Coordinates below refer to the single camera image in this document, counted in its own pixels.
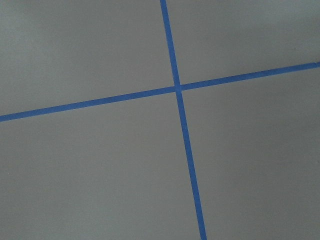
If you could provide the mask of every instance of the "gray surface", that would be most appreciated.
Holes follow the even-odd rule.
[[[157,0],[0,1],[0,115],[172,86]]]
[[[199,239],[174,94],[1,122],[0,135],[0,239]]]
[[[320,69],[183,92],[208,240],[318,240]]]
[[[320,61],[319,0],[167,0],[181,83]]]

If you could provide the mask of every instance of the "blue line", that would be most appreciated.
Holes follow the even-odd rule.
[[[232,82],[256,79],[261,77],[267,77],[272,75],[296,72],[296,71],[307,70],[307,69],[315,69],[315,68],[320,68],[320,62],[311,62],[311,63],[301,64],[301,65],[287,66],[287,67],[281,67],[281,68],[276,68],[271,70],[251,72],[251,73],[246,73],[246,74],[241,74],[236,76],[227,76],[227,77],[222,77],[222,78],[217,78],[212,80],[193,82],[193,83],[181,85],[181,89],[185,91],[190,89],[203,88],[203,87],[219,85],[219,84],[227,84]]]
[[[176,58],[175,58],[175,55],[173,54],[173,61],[171,61],[171,65],[175,66],[176,67],[175,69],[177,69],[177,64],[174,63],[175,61],[176,61]],[[160,94],[168,94],[168,93],[175,92],[176,88],[178,89],[180,88],[182,91],[185,91],[190,89],[227,84],[232,82],[262,78],[262,77],[267,77],[272,75],[278,75],[278,74],[284,74],[284,73],[290,73],[290,72],[296,72],[296,71],[302,71],[302,70],[308,70],[308,69],[315,69],[315,68],[320,68],[320,62],[311,62],[311,63],[301,64],[301,65],[294,65],[294,66],[287,66],[287,67],[275,68],[275,69],[264,70],[264,71],[251,72],[251,73],[235,75],[235,76],[227,76],[227,77],[222,77],[222,78],[217,78],[212,80],[187,83],[183,85],[180,85],[179,83],[180,81],[179,81],[178,70],[176,70],[174,72],[174,79],[176,79],[176,82],[177,82],[177,85],[176,85],[176,82],[174,83],[175,87],[170,86],[170,87],[158,88],[153,90],[129,93],[124,95],[105,97],[101,99],[76,102],[76,103],[71,103],[66,105],[52,106],[52,107],[41,108],[36,110],[12,113],[12,114],[0,116],[0,122],[14,120],[14,119],[28,118],[28,117],[43,115],[43,114],[51,114],[56,112],[68,111],[72,109],[86,108],[86,107],[102,105],[102,104],[121,102],[121,101],[126,101],[131,99],[150,97],[150,96],[155,96]]]
[[[181,89],[180,80],[179,80],[179,72],[178,72],[178,66],[177,66],[177,60],[176,60],[176,54],[175,54],[175,47],[174,47],[174,41],[171,33],[170,20],[169,20],[166,0],[160,0],[160,4],[161,4],[161,11],[162,11],[163,23],[165,28],[166,41],[167,41],[168,50],[169,50],[171,70],[172,70],[176,100],[177,100],[177,105],[179,110],[181,129],[182,129],[182,135],[184,140],[184,148],[185,148],[186,159],[187,159],[187,164],[189,169],[195,212],[196,212],[196,217],[198,221],[201,240],[207,240],[204,216],[202,213],[195,164],[194,164],[194,159],[193,159],[193,154],[191,149],[185,105],[184,105],[182,89]]]
[[[2,115],[0,116],[0,122],[14,120],[14,119],[28,118],[28,117],[33,117],[33,116],[38,116],[43,114],[57,113],[57,112],[68,111],[73,109],[81,109],[81,108],[86,108],[91,106],[102,105],[102,104],[110,104],[115,102],[131,100],[131,99],[139,99],[139,98],[145,98],[145,97],[150,97],[155,95],[174,93],[174,92],[175,92],[175,88],[173,86],[170,86],[170,87],[158,88],[153,90],[123,94],[118,96],[94,99],[89,101],[70,103],[66,105],[46,107],[46,108],[41,108],[36,110]]]

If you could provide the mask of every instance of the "blue painter's tape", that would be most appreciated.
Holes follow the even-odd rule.
[[[198,89],[213,85],[219,85],[219,84],[227,84],[232,82],[238,82],[243,80],[249,80],[249,79],[256,79],[261,77],[267,77],[272,75],[278,75],[278,74],[285,74],[290,72],[296,72],[296,71],[302,71],[307,69],[315,69],[320,68],[320,62],[311,62],[301,65],[294,65],[294,66],[287,66],[287,67],[281,67],[271,70],[265,70],[265,71],[257,71],[257,72],[251,72],[236,76],[227,76],[212,80],[205,80],[205,81],[199,81],[199,82],[193,82],[188,84],[181,85],[181,89],[183,91],[190,90],[190,89]]]
[[[52,114],[52,113],[57,113],[62,111],[73,110],[73,109],[81,109],[86,107],[102,105],[102,104],[110,104],[115,102],[131,100],[131,99],[139,99],[139,98],[145,98],[145,97],[150,97],[155,95],[174,93],[174,92],[175,92],[175,88],[173,86],[170,86],[170,87],[158,88],[153,90],[129,93],[124,95],[94,99],[89,101],[70,103],[66,105],[46,107],[46,108],[41,108],[36,110],[2,115],[0,116],[0,122],[14,120],[14,119],[28,118],[28,117],[33,117],[33,116],[38,116],[43,114]]]
[[[189,176],[191,181],[191,188],[193,193],[193,200],[194,200],[196,217],[198,221],[198,227],[199,227],[201,240],[207,240],[205,222],[204,222],[204,217],[203,217],[203,212],[201,207],[195,164],[194,164],[194,159],[193,159],[193,154],[191,149],[185,105],[184,105],[184,100],[183,100],[182,90],[180,85],[179,72],[178,72],[178,66],[177,66],[177,60],[176,60],[176,54],[175,54],[175,48],[174,48],[174,41],[171,33],[170,20],[169,20],[166,0],[160,0],[160,5],[161,5],[163,23],[165,28],[166,41],[167,41],[168,50],[169,50],[171,70],[172,70],[176,100],[177,100],[177,105],[179,110],[184,148],[185,148],[186,159],[187,159],[187,164],[189,169]]]

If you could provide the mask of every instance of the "blue tape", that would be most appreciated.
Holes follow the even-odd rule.
[[[178,72],[178,66],[177,66],[177,60],[176,60],[176,54],[175,54],[175,47],[174,47],[174,41],[173,41],[171,27],[170,27],[170,20],[169,20],[169,14],[168,14],[166,0],[160,0],[160,5],[161,5],[162,18],[163,18],[163,23],[164,23],[164,28],[165,28],[166,41],[167,41],[168,50],[169,50],[171,70],[172,70],[173,82],[174,82],[174,87],[175,87],[176,100],[177,100],[177,104],[178,104],[181,129],[182,129],[182,135],[183,135],[183,140],[184,140],[184,148],[185,148],[186,159],[187,159],[187,164],[188,164],[188,169],[189,169],[191,188],[192,188],[192,193],[193,193],[193,200],[194,200],[196,217],[197,217],[197,221],[198,221],[198,227],[199,227],[201,240],[207,240],[205,222],[204,222],[204,217],[203,217],[203,213],[202,213],[195,164],[194,164],[194,159],[193,159],[193,154],[192,154],[192,149],[191,149],[185,105],[184,105],[184,100],[183,100],[183,96],[182,96],[182,89],[181,89],[181,85],[180,85],[179,72]]]
[[[301,70],[307,70],[307,69],[315,69],[320,67],[320,62],[311,62],[301,65],[294,65],[294,66],[287,66],[287,67],[281,67],[271,70],[265,70],[265,71],[257,71],[257,72],[251,72],[236,76],[227,76],[212,80],[205,80],[205,81],[199,81],[199,82],[193,82],[188,84],[181,85],[181,89],[183,91],[190,90],[190,89],[198,89],[213,85],[219,85],[219,84],[227,84],[232,82],[238,82],[243,80],[249,80],[249,79],[256,79],[261,77],[267,77],[272,75],[278,75],[278,74],[285,74],[290,72],[296,72]]]
[[[89,101],[82,101],[82,102],[76,102],[76,103],[70,103],[66,105],[60,105],[60,106],[52,106],[52,107],[46,107],[36,110],[30,110],[30,111],[23,111],[18,113],[12,113],[7,115],[0,116],[0,122],[14,120],[14,119],[22,119],[22,118],[28,118],[43,114],[51,114],[51,113],[57,113],[62,111],[68,111],[73,109],[81,109],[86,107],[92,107],[102,104],[110,104],[115,102],[121,102],[131,99],[139,99],[139,98],[145,98],[155,95],[161,95],[161,94],[168,94],[168,93],[174,93],[175,88],[173,86],[170,87],[164,87],[164,88],[158,88],[153,90],[147,90],[147,91],[140,91],[135,93],[129,93],[129,94],[123,94],[118,96],[111,96],[111,97],[105,97],[100,99],[94,99]]]

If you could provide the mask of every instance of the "floor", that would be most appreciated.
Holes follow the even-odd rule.
[[[0,239],[318,240],[320,2],[0,2]]]

